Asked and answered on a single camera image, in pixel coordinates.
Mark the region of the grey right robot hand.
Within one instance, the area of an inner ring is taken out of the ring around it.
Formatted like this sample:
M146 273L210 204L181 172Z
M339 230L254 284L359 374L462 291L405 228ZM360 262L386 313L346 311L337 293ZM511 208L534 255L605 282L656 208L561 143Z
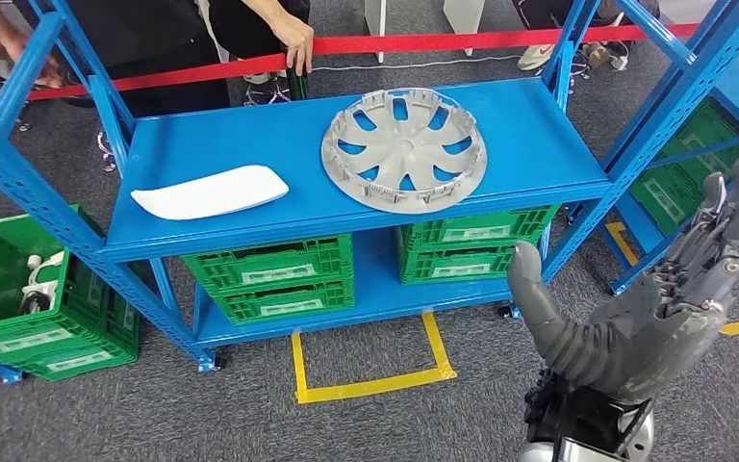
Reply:
M543 284L538 249L518 242L506 280L539 355L574 386L624 403L654 397L718 337L739 279L739 159L726 180L703 182L704 200L664 257L590 321L563 313Z

